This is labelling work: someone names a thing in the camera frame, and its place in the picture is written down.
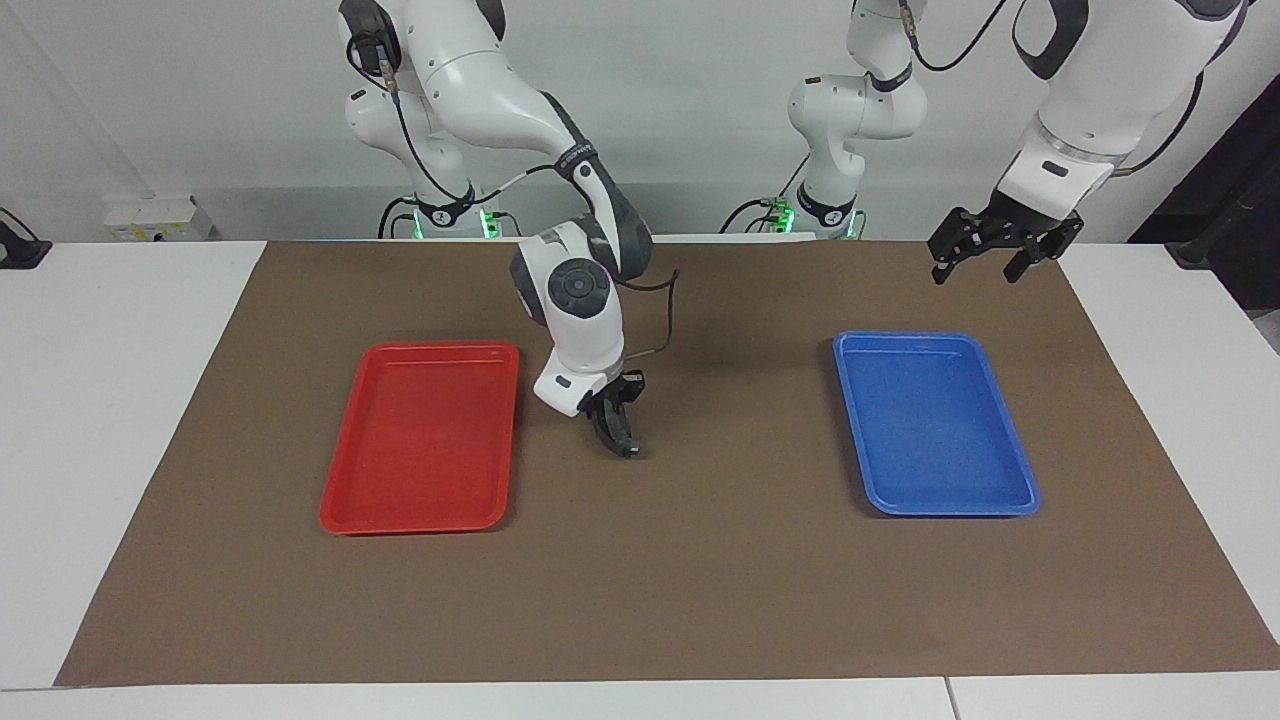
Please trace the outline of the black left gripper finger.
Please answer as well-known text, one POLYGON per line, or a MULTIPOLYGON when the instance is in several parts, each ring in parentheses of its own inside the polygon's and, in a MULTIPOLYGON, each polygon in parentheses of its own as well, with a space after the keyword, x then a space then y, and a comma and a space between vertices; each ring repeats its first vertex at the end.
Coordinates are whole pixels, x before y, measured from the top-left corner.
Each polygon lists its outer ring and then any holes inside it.
POLYGON ((954 208, 927 241, 934 264, 933 282, 945 284, 960 263, 986 252, 988 229, 986 214, 954 208))
POLYGON ((1004 277, 1010 284, 1018 283, 1034 265, 1044 260, 1060 259, 1084 225, 1079 215, 1070 215, 1060 225, 1038 238, 1023 233, 1023 246, 1012 255, 1004 268, 1004 277))

